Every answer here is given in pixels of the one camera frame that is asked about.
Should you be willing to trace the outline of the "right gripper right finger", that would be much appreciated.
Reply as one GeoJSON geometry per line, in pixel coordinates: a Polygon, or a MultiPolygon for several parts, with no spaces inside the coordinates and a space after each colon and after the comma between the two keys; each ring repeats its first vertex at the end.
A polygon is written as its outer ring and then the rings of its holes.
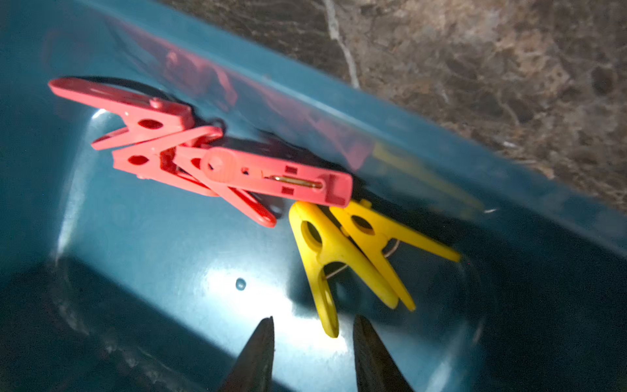
{"type": "Polygon", "coordinates": [[[412,392],[371,322],[357,315],[353,327],[356,384],[363,391],[412,392]]]}

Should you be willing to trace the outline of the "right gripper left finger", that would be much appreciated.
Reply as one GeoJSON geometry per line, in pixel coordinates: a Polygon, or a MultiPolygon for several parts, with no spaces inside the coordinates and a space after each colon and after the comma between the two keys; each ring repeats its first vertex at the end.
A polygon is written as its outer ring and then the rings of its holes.
{"type": "Polygon", "coordinates": [[[271,391],[275,351],[274,319],[259,322],[219,391],[271,391]]]}

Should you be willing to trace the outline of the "yellow clothespin second row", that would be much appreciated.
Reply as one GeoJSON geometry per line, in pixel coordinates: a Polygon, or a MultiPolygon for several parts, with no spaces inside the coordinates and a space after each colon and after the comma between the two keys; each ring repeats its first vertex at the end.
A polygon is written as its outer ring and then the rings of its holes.
{"type": "Polygon", "coordinates": [[[343,233],[354,240],[410,311],[416,309],[416,304],[384,255],[388,243],[406,243],[449,261],[461,260],[460,253],[454,249],[373,210],[368,203],[352,200],[344,208],[330,207],[329,210],[343,233]]]}

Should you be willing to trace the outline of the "teal plastic storage box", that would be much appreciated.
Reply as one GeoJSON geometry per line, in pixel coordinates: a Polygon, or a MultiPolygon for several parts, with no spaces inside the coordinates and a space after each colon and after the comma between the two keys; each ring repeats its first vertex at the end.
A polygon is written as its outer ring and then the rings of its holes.
{"type": "Polygon", "coordinates": [[[217,390],[266,317],[276,391],[354,391],[363,315],[416,391],[626,388],[622,2],[4,1],[1,387],[217,390]],[[462,254],[346,270],[325,334],[287,214],[114,169],[80,77],[186,103],[223,146],[350,173],[462,254]]]}

